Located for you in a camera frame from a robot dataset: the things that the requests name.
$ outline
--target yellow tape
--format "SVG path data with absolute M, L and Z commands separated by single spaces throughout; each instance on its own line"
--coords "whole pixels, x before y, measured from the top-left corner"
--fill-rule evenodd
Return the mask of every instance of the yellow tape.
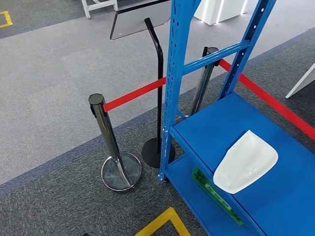
M 143 228 L 139 233 L 135 236 L 150 236 L 154 233 L 155 231 L 161 228 L 162 225 L 167 221 L 171 220 L 171 222 L 175 227 L 180 236 L 190 236 L 188 230 L 184 225 L 184 223 L 178 217 L 178 215 L 174 210 L 174 208 L 170 207 L 166 211 L 158 216 L 156 219 L 152 221 L 147 226 Z
M 9 12 L 8 11 L 2 11 L 2 12 L 0 12 L 0 15 L 2 15 L 2 14 L 4 14 L 5 15 L 5 18 L 7 21 L 7 23 L 6 24 L 4 24 L 4 25 L 0 25 L 0 28 L 13 25 L 13 23 L 11 20 L 11 17 L 9 15 Z

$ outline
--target black round base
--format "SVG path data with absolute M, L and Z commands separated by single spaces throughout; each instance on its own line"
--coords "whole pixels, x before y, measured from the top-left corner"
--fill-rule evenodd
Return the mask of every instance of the black round base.
M 147 141 L 142 148 L 141 154 L 144 161 L 149 166 L 154 168 L 159 168 L 161 162 L 161 154 L 158 153 L 157 150 L 157 138 L 153 138 Z M 175 158 L 175 148 L 171 145 L 169 152 L 168 163 L 174 161 Z

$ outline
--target blue metal shelf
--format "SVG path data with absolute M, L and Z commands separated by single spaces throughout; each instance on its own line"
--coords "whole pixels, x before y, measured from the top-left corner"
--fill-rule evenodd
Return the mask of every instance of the blue metal shelf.
M 270 144 L 279 160 L 244 190 L 225 194 L 225 200 L 234 198 L 270 236 L 313 235 L 315 205 L 310 203 L 315 194 L 315 155 L 241 97 L 226 96 L 173 126 L 171 134 L 202 171 L 212 173 L 247 130 Z
M 231 230 L 233 235 L 246 235 L 229 216 L 223 215 L 223 210 L 219 213 L 218 206 L 193 183 L 190 174 L 196 164 L 212 181 L 213 172 L 225 152 L 250 129 L 275 148 L 279 154 L 278 162 L 237 194 L 217 189 L 218 193 L 256 234 L 313 235 L 315 205 L 310 202 L 315 193 L 312 188 L 315 179 L 314 155 L 233 93 L 276 0 L 258 0 L 241 42 L 184 65 L 190 21 L 200 1 L 171 0 L 159 178 L 168 177 L 208 233 L 225 236 Z M 218 101 L 175 124 L 183 75 L 233 53 L 236 56 Z M 171 136 L 186 156 L 168 165 Z
M 239 227 L 193 181 L 190 174 L 194 166 L 192 158 L 184 155 L 168 166 L 165 174 L 208 234 L 252 235 L 250 229 Z

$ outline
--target blue shelf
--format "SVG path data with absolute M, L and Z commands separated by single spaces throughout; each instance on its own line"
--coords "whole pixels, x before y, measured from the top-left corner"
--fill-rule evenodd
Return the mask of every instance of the blue shelf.
M 214 172 L 227 150 L 249 129 L 275 148 L 279 160 L 233 198 L 267 235 L 313 235 L 315 155 L 241 97 L 232 93 L 176 124 L 170 132 L 177 140 L 180 137 L 179 144 L 196 163 Z M 178 179 L 181 173 L 191 172 L 178 168 Z
M 168 165 L 165 174 L 208 235 L 252 235 L 249 229 L 235 223 L 193 180 L 190 175 L 193 167 L 192 158 L 184 155 Z

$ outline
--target dark gray carpet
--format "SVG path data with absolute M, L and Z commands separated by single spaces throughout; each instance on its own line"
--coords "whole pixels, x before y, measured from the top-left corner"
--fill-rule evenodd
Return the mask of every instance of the dark gray carpet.
M 284 96 L 315 61 L 314 37 L 315 30 L 310 30 L 252 59 L 245 74 L 313 125 L 314 83 L 289 100 Z M 212 80 L 203 105 L 215 101 L 224 78 Z M 256 96 L 242 85 L 236 91 L 315 152 L 313 141 Z M 193 93 L 181 96 L 179 107 L 189 111 Z M 156 115 L 153 109 L 116 128 L 120 149 L 141 156 L 144 143 L 154 136 Z M 0 235 L 134 235 L 171 206 L 191 235 L 205 235 L 171 185 L 159 182 L 156 170 L 144 163 L 142 179 L 135 189 L 125 193 L 107 189 L 100 179 L 106 157 L 101 137 L 97 137 L 0 186 Z M 155 235 L 176 232 L 168 223 Z
M 142 1 L 144 0 L 118 0 L 118 6 L 122 8 Z M 94 3 L 91 0 L 87 2 L 88 5 Z M 81 0 L 1 0 L 1 11 L 8 11 L 13 25 L 0 29 L 0 38 L 85 16 Z M 113 11 L 113 6 L 90 13 L 93 17 L 97 13 L 111 11 Z

